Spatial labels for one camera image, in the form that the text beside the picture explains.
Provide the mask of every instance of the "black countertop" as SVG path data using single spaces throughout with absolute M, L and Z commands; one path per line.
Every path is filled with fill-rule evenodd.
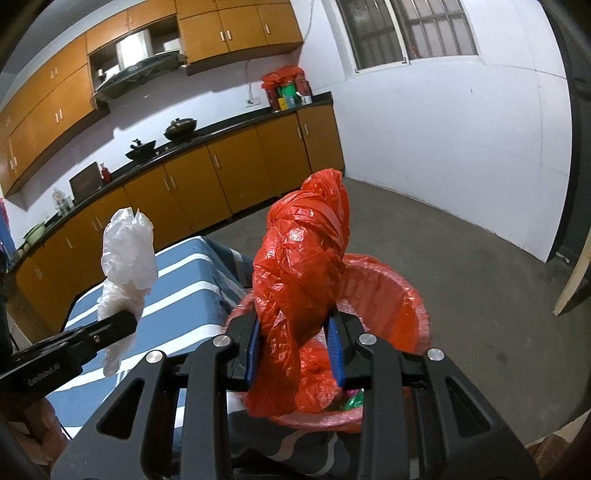
M 271 112 L 270 107 L 266 107 L 254 110 L 252 112 L 243 113 L 242 115 L 233 116 L 226 120 L 222 120 L 221 122 L 217 122 L 215 124 L 211 124 L 206 127 L 195 130 L 192 138 L 182 144 L 169 142 L 162 145 L 161 147 L 156 148 L 156 156 L 151 160 L 142 163 L 130 161 L 129 163 L 125 164 L 123 167 L 119 168 L 118 170 L 115 170 L 112 173 L 113 181 L 111 183 L 105 185 L 101 189 L 94 192 L 86 200 L 78 203 L 74 207 L 74 209 L 70 211 L 67 215 L 62 216 L 59 220 L 47 227 L 45 232 L 43 233 L 43 236 L 37 242 L 35 242 L 35 244 L 10 267 L 10 269 L 8 270 L 9 273 L 13 273 L 14 271 L 16 271 L 19 265 L 26 257 L 31 255 L 37 248 L 39 248 L 39 246 L 43 245 L 43 243 L 45 243 L 45 241 L 47 241 L 48 238 L 52 236 L 52 234 L 57 232 L 76 213 L 83 210 L 85 207 L 89 206 L 92 202 L 98 200 L 111 190 L 114 190 L 115 188 L 124 185 L 134 177 L 141 175 L 143 172 L 151 168 L 154 168 L 160 163 L 164 163 L 183 152 L 193 150 L 207 143 L 208 141 L 226 135 L 230 132 L 239 130 L 241 128 L 250 127 L 252 125 L 259 124 L 272 118 L 291 115 L 292 113 L 303 108 L 310 108 L 318 105 L 332 105 L 332 103 L 332 93 L 326 92 L 321 93 L 319 95 L 314 95 L 312 97 L 312 103 L 309 105 L 301 105 L 296 108 L 284 110 L 282 112 L 273 113 Z

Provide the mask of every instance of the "concrete floor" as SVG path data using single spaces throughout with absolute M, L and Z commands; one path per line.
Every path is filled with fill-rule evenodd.
M 552 308 L 571 273 L 416 200 L 345 179 L 349 252 L 389 264 L 421 294 L 433 345 L 444 350 L 524 442 L 591 407 L 588 288 L 559 318 Z M 254 256 L 268 209 L 212 233 Z

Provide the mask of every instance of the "pot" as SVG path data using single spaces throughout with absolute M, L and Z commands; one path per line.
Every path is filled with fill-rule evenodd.
M 164 132 L 164 136 L 171 141 L 188 137 L 195 131 L 197 121 L 194 118 L 177 118 L 172 120 Z

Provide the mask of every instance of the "white plastic bag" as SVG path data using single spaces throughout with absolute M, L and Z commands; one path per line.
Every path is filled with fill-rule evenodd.
M 138 210 L 134 216 L 131 208 L 118 210 L 105 228 L 100 264 L 107 279 L 99 299 L 99 320 L 122 310 L 133 313 L 138 322 L 142 318 L 145 296 L 158 278 L 153 228 L 143 213 Z M 135 333 L 106 348 L 106 377 L 117 373 L 124 353 L 134 341 Z

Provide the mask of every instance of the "white stripe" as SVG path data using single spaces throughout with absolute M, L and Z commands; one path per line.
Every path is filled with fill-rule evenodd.
M 246 273 L 244 272 L 244 263 L 242 262 L 242 255 L 236 250 L 230 249 L 234 257 L 234 264 L 236 265 L 236 273 L 238 274 L 238 281 L 240 285 L 246 287 Z
M 164 267 L 162 270 L 159 270 L 158 272 L 158 278 L 163 277 L 164 275 L 188 264 L 189 262 L 192 262 L 193 260 L 206 260 L 210 263 L 213 264 L 213 261 L 211 258 L 209 258 L 207 255 L 204 254 L 191 254 L 188 257 L 183 258 L 182 260 L 173 263 L 172 265 L 169 265 L 168 267 Z M 228 287 L 236 294 L 238 295 L 240 298 L 244 297 L 244 295 L 246 295 L 246 292 L 244 290 L 242 290 L 238 285 L 236 285 L 235 282 L 233 282 L 232 280 L 230 280 L 229 278 L 227 278 L 227 276 L 224 275 L 223 272 L 217 270 L 217 273 L 219 273 L 224 282 L 228 285 Z M 98 287 L 102 286 L 103 284 L 100 284 L 99 286 L 95 287 L 93 290 L 98 289 Z M 232 300 L 230 300 L 229 298 L 227 298 L 225 295 L 224 299 L 230 303 L 232 305 L 232 307 L 236 306 L 236 303 Z M 82 312 L 81 314 L 76 315 L 74 318 L 72 318 L 72 320 L 69 320 L 68 322 L 66 322 L 66 327 L 68 328 L 72 325 L 74 325 L 75 323 L 79 322 L 80 320 L 84 319 L 85 317 L 88 317 L 88 315 L 90 315 L 91 313 L 94 313 L 98 310 L 99 305 L 98 303 L 94 306 L 92 306 L 91 308 L 89 308 L 88 310 L 85 310 L 84 312 Z
M 198 342 L 199 340 L 203 340 L 204 338 L 211 338 L 213 336 L 219 335 L 222 333 L 223 327 L 220 325 L 201 325 L 195 330 L 191 330 L 190 332 L 181 335 L 173 340 L 170 340 L 162 345 L 155 346 L 150 350 L 146 350 L 145 352 L 138 353 L 137 355 L 130 356 L 121 362 L 121 366 L 119 367 L 118 372 L 122 370 L 131 370 L 135 367 L 139 361 L 152 350 L 162 350 L 167 355 L 171 355 L 183 348 L 187 348 L 188 346 Z M 103 375 L 103 369 L 98 368 L 97 370 L 93 370 L 92 372 L 88 372 L 87 374 L 79 375 L 76 378 L 73 378 L 68 383 L 62 385 L 60 388 L 56 389 L 56 392 L 61 392 L 64 390 L 69 390 L 74 387 L 79 387 L 81 385 L 86 385 L 91 382 L 95 382 L 97 380 L 103 379 L 105 376 Z
M 330 439 L 329 444 L 327 445 L 327 447 L 328 447 L 328 453 L 326 455 L 326 463 L 324 464 L 324 467 L 322 467 L 316 473 L 307 473 L 306 475 L 309 475 L 309 476 L 322 476 L 325 473 L 328 473 L 328 471 L 335 464 L 335 443 L 336 443 L 336 441 L 338 439 L 339 438 L 336 436 L 336 433 Z
M 307 432 L 304 430 L 296 430 L 294 433 L 290 433 L 281 441 L 279 451 L 275 455 L 267 455 L 271 460 L 276 462 L 284 462 L 294 453 L 294 447 L 299 438 L 303 437 Z

